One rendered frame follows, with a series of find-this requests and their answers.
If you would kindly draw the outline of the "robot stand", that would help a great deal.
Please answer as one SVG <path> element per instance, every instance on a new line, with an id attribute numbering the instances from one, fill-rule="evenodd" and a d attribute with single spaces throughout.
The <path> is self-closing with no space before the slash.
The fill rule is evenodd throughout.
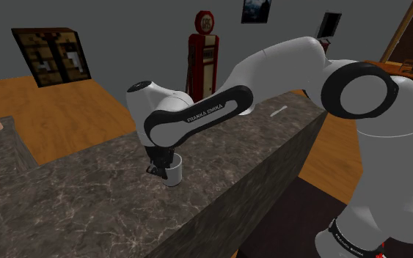
<path id="1" fill-rule="evenodd" d="M 320 258 L 315 236 L 345 207 L 297 177 L 241 244 L 236 258 Z"/>

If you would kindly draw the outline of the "black wall screen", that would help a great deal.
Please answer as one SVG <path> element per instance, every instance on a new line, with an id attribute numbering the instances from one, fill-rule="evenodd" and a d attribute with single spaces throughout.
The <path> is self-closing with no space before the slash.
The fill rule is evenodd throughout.
<path id="1" fill-rule="evenodd" d="M 334 37 L 341 17 L 341 12 L 325 12 L 315 37 L 317 39 L 329 39 Z"/>

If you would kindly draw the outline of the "red vintage gas pump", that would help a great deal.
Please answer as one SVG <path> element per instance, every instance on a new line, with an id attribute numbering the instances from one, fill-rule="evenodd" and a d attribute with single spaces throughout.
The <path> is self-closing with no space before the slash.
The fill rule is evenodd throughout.
<path id="1" fill-rule="evenodd" d="M 186 93 L 195 103 L 216 91 L 219 37 L 212 33 L 214 25 L 212 12 L 201 10 L 194 20 L 197 33 L 189 36 Z"/>

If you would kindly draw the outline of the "white cup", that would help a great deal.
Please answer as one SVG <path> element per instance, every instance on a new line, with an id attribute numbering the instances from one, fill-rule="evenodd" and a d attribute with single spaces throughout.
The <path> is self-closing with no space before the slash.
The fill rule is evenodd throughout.
<path id="1" fill-rule="evenodd" d="M 174 187 L 178 185 L 182 180 L 182 158 L 179 154 L 173 155 L 173 160 L 168 169 L 165 169 L 167 173 L 167 179 L 162 180 L 163 184 L 168 187 Z"/>

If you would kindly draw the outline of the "dark wooden display cabinet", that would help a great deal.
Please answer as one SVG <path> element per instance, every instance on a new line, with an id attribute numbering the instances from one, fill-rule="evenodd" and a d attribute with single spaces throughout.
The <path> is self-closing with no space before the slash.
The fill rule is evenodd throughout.
<path id="1" fill-rule="evenodd" d="M 39 88 L 91 78 L 78 32 L 69 28 L 12 28 Z"/>

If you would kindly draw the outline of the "dark framed wall picture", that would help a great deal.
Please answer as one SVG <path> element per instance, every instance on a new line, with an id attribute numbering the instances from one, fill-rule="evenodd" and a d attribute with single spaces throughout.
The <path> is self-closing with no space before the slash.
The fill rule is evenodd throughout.
<path id="1" fill-rule="evenodd" d="M 244 0 L 242 23 L 267 23 L 272 0 Z"/>

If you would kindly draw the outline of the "wooden table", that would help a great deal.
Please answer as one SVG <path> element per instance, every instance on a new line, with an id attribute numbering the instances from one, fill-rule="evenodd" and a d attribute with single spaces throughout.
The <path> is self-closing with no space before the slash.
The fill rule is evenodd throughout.
<path id="1" fill-rule="evenodd" d="M 385 64 L 383 62 L 374 62 L 370 60 L 365 60 L 367 63 L 371 63 L 373 65 L 376 65 L 389 73 L 390 75 L 398 75 L 398 76 L 404 76 L 407 78 L 410 78 L 413 80 L 413 71 L 411 69 L 403 69 L 400 66 L 393 65 L 393 64 Z"/>

